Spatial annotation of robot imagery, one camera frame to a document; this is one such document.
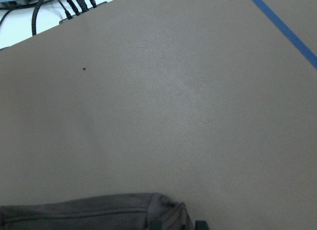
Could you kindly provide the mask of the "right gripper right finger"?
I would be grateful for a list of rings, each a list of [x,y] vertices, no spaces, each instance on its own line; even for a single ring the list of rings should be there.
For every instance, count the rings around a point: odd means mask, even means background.
[[[195,221],[195,230],[210,230],[208,223],[203,220]]]

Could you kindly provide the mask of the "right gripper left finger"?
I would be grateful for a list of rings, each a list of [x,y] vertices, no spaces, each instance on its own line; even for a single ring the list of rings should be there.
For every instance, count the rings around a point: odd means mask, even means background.
[[[151,221],[150,230],[162,230],[162,221],[161,220]]]

